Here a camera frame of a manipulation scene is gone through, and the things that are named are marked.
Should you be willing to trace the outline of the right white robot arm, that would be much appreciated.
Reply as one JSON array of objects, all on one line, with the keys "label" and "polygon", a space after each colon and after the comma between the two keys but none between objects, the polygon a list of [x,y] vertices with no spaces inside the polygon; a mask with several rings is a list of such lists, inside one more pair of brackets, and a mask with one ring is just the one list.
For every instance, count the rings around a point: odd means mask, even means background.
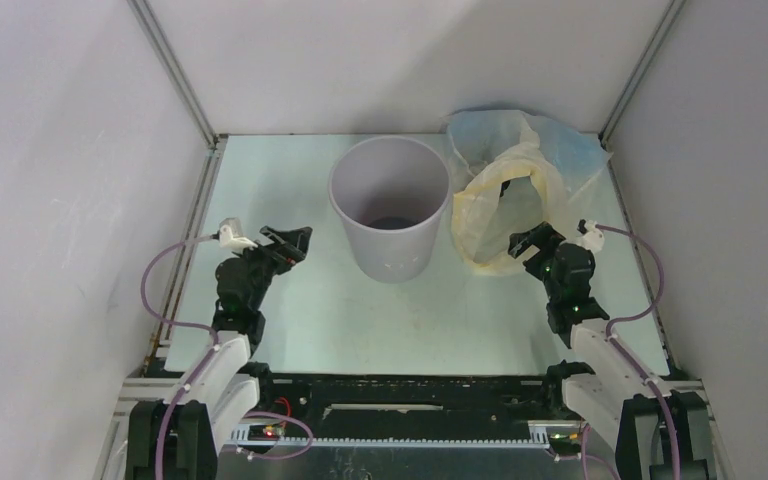
[{"label": "right white robot arm", "polygon": [[551,331],[577,356],[550,367],[541,402],[556,418],[573,412],[584,422],[581,451],[590,433],[613,445],[606,466],[615,479],[715,479],[718,476],[708,405],[696,391],[644,366],[591,294],[595,255],[608,226],[582,220],[568,239],[549,223],[509,237],[508,253],[545,288]]}]

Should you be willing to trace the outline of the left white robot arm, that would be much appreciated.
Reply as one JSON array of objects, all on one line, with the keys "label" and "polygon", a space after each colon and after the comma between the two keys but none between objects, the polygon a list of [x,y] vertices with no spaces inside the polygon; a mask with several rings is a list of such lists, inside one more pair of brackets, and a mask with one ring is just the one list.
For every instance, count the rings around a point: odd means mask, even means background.
[{"label": "left white robot arm", "polygon": [[158,399],[140,400],[128,415],[126,479],[213,479],[225,442],[247,415],[278,426],[292,417],[271,412],[275,388],[259,374],[240,371],[260,345],[266,319],[261,305],[273,279],[305,260],[313,230],[260,229],[265,243],[242,233],[238,219],[192,239],[215,241],[230,258],[215,270],[216,300],[210,324],[172,321],[145,310],[174,330],[206,333],[198,360]]}]

